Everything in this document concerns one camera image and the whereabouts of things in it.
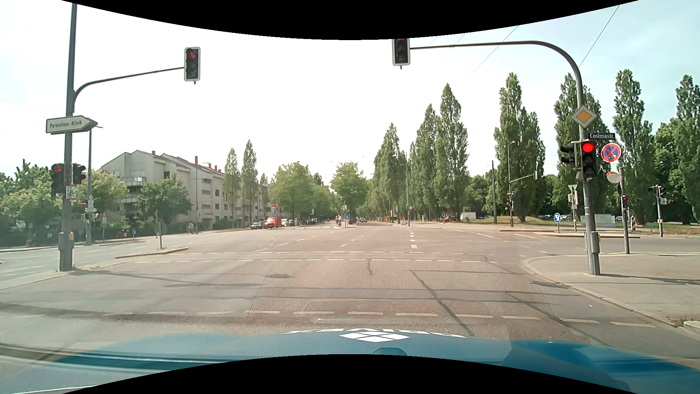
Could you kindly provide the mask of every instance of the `road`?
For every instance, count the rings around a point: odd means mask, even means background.
[[[532,257],[581,254],[580,238],[500,229],[368,223],[185,234],[164,242],[186,251],[119,260],[117,251],[153,249],[155,238],[76,248],[84,269],[0,290],[1,342],[83,349],[175,332],[352,326],[581,341],[697,364],[700,337],[522,266]],[[681,238],[630,244],[635,251],[700,250]],[[603,239],[602,253],[623,250],[622,239]],[[55,250],[16,253],[8,265],[47,259],[55,269]]]

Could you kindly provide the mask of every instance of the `car hood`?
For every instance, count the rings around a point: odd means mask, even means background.
[[[700,388],[700,370],[604,346],[563,341],[495,341],[416,330],[337,328],[252,335],[168,334],[139,339],[53,357],[50,364],[0,381],[0,394],[96,386],[217,362],[328,354],[408,355],[482,362],[631,388],[635,393],[697,393]]]

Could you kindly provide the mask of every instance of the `road sign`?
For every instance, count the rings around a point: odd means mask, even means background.
[[[588,133],[588,138],[591,140],[614,140],[614,133]]]
[[[620,174],[615,171],[608,172],[608,174],[606,174],[606,177],[608,178],[608,181],[611,184],[619,184],[621,179]]]
[[[603,160],[607,161],[608,163],[614,163],[617,161],[621,154],[622,148],[620,148],[620,146],[614,142],[605,145],[601,149],[601,156],[603,157]]]
[[[583,128],[588,127],[591,122],[597,118],[598,115],[596,115],[595,112],[591,111],[590,109],[586,108],[585,105],[582,105],[581,107],[578,107],[578,110],[573,113],[571,118],[578,124],[580,124]]]
[[[88,131],[97,125],[96,121],[84,116],[46,119],[47,134],[79,133]]]
[[[70,184],[66,186],[66,199],[75,200],[76,199],[76,185]]]

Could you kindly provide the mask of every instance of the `pedestrian traffic light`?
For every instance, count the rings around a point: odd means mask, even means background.
[[[83,183],[83,179],[85,179],[83,171],[85,171],[84,165],[73,163],[73,184]]]
[[[559,158],[564,164],[568,164],[571,168],[578,168],[578,161],[576,160],[576,149],[573,144],[559,147],[559,151],[564,152],[566,156]]]

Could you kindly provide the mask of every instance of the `traffic light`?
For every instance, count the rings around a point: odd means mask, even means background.
[[[200,79],[200,48],[185,49],[185,81]]]
[[[54,164],[51,166],[51,195],[65,193],[63,179],[63,163]]]
[[[83,171],[85,171],[84,165],[73,163],[73,184],[83,183],[83,179],[85,179]]]
[[[587,179],[598,174],[598,168],[596,168],[596,145],[592,141],[581,143],[581,166],[583,167],[583,175]]]
[[[408,39],[391,40],[391,54],[395,66],[407,66],[411,64],[411,51]]]
[[[573,144],[566,145],[565,147],[559,147],[559,151],[562,151],[566,156],[559,158],[564,164],[568,164],[571,168],[578,168],[578,161],[576,160],[576,149]]]

